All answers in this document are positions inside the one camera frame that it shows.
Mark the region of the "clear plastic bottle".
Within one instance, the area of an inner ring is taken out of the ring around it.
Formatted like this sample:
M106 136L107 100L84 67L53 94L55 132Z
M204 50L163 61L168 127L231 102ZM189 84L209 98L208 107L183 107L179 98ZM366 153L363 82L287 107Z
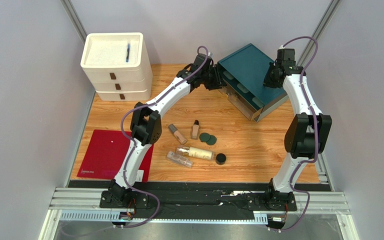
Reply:
M173 151L169 151L167 153L166 159L175 164L182 165L188 168L191 168L193 166L193 162L191 160Z

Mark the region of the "cream bottle gold neck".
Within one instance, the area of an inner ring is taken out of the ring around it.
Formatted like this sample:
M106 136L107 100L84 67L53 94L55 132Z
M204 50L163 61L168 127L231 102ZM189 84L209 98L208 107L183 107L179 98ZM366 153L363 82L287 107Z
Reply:
M192 146L183 146L180 145L176 148L176 153L192 158L198 158L202 160L213 160L215 158L215 153L211 150L196 148Z

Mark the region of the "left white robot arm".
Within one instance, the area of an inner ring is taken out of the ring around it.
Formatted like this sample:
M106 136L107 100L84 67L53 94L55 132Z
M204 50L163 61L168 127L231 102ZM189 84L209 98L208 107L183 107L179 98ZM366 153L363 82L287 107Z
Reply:
M124 134L130 143L120 170L101 194L101 208L126 208L133 202L133 185L138 170L150 149L162 135L162 118L180 99L199 86L209 91L224 86L219 67L209 60L203 66L192 63L180 70L171 84L146 103L138 102L128 111L132 115L130 134Z

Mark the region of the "foundation bottle dark cap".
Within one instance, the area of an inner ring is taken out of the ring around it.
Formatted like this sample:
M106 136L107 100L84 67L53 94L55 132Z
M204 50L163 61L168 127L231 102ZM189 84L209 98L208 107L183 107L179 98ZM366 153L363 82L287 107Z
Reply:
M200 123L198 120L195 120L191 127L191 134L190 134L191 139L197 140L199 138L199 132L200 132Z

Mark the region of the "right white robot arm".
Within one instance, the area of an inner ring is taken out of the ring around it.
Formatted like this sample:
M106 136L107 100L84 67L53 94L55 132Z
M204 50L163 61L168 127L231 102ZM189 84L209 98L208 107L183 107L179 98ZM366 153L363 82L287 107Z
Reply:
M283 88L294 113L284 137L285 159L265 192L264 204L270 210L292 203L298 177L307 164L317 161L331 130L332 118L317 107L305 73L305 68L296 64L295 50L282 46L263 82L268 88Z

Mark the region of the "teal drawer organizer box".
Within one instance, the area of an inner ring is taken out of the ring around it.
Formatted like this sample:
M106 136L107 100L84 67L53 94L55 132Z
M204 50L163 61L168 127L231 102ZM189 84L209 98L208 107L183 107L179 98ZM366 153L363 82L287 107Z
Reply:
M263 85L270 64L274 61L249 43L217 62L226 89L234 90L260 111L257 122L272 113L288 99L283 88Z

